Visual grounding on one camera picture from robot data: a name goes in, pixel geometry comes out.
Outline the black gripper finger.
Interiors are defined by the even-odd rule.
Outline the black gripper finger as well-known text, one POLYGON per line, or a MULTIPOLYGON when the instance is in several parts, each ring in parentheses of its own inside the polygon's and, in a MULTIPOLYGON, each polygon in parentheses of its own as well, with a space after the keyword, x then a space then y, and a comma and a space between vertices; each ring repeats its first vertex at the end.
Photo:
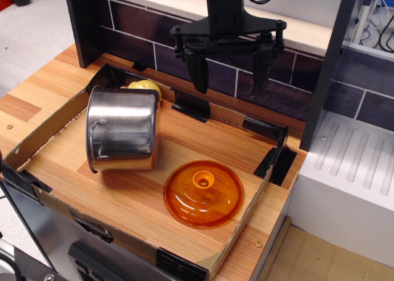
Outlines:
POLYGON ((209 82, 209 69, 206 58, 195 50, 185 51, 187 70, 195 89, 200 93, 207 93, 209 82))
POLYGON ((254 55, 254 87, 256 92, 264 89, 268 81, 268 75, 272 63, 272 47, 260 46, 254 55))

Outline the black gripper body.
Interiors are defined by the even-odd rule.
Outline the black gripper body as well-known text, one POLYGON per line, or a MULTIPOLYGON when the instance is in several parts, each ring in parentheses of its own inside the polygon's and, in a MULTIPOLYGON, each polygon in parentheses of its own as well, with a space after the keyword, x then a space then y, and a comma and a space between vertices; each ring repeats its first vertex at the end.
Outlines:
MULTIPOLYGON (((250 0, 262 5, 270 0, 250 0)), ((252 54, 260 46, 272 47, 272 59, 284 52, 283 20, 256 17, 245 10, 244 0, 206 0, 208 16, 173 26, 177 58, 186 50, 208 55, 252 54)))

